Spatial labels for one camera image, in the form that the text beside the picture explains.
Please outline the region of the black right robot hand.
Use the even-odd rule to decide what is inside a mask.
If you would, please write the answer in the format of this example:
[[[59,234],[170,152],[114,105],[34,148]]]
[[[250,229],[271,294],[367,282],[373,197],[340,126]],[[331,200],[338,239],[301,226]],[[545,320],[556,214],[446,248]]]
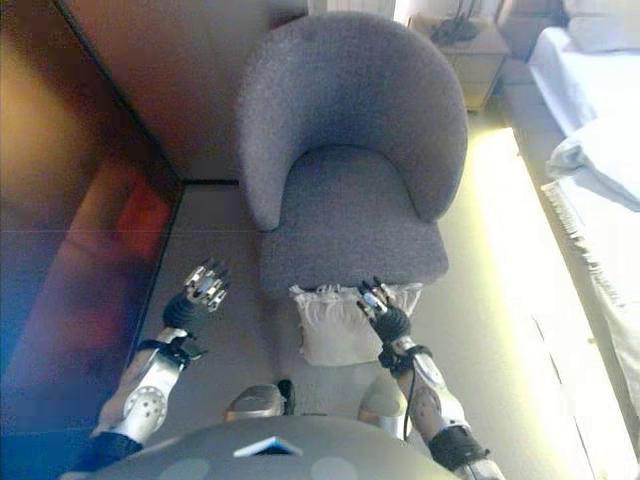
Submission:
[[[362,281],[357,291],[356,305],[383,343],[393,343],[410,335],[409,317],[378,277],[373,277],[373,283]]]

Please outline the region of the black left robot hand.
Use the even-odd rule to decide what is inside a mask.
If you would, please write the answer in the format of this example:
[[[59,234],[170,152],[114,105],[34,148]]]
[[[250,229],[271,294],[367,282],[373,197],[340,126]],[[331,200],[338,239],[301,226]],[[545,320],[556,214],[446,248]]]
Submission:
[[[166,328],[195,334],[220,308],[230,289],[230,271],[224,261],[210,257],[186,277],[182,290],[163,312]]]

